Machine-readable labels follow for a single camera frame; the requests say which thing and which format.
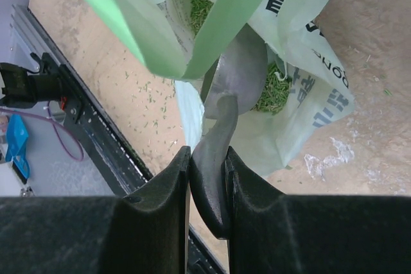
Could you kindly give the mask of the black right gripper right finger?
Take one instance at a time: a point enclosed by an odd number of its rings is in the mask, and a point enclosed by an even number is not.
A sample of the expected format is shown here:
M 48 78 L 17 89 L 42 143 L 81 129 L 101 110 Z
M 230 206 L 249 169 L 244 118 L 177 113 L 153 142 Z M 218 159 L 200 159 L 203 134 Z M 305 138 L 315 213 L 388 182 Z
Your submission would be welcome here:
M 292 195 L 230 149 L 231 273 L 409 273 L 410 198 Z

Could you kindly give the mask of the silver metal scoop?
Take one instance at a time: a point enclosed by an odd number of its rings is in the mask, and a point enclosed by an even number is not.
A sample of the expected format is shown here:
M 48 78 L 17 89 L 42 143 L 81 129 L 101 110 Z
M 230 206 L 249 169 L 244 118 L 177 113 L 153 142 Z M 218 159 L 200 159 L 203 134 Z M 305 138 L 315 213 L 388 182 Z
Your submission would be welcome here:
M 204 117 L 215 124 L 193 150 L 189 181 L 196 208 L 218 239 L 228 239 L 231 227 L 224 160 L 238 117 L 257 103 L 267 73 L 266 44 L 246 24 L 204 76 Z

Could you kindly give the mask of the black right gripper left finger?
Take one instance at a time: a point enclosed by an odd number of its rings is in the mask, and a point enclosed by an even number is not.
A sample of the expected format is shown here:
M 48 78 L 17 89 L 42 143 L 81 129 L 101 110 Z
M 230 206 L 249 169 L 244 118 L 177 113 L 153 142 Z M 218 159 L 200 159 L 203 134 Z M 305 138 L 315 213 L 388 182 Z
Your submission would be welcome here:
M 185 273 L 190 156 L 123 198 L 2 198 L 1 272 Z

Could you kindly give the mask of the green cat litter bag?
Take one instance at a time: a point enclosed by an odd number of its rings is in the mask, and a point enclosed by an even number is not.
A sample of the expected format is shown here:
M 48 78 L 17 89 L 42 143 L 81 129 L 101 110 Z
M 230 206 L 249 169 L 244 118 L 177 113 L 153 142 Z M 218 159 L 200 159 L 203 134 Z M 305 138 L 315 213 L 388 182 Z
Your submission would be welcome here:
M 153 74 L 175 81 L 186 144 L 238 99 L 232 147 L 261 176 L 354 109 L 346 71 L 314 24 L 329 0 L 86 0 Z

